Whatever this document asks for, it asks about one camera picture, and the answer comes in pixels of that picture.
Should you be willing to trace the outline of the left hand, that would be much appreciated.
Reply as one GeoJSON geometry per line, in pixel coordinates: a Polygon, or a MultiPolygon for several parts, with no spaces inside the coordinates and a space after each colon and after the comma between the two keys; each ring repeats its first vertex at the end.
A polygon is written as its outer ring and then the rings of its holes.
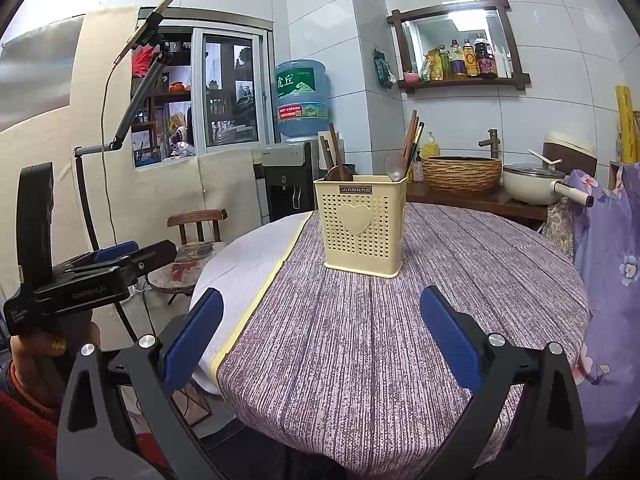
{"type": "Polygon", "coordinates": [[[57,410],[65,387],[56,368],[47,370],[47,366],[67,352],[66,338],[60,333],[34,330],[29,335],[12,336],[10,348],[15,389],[36,408],[57,410]]]}

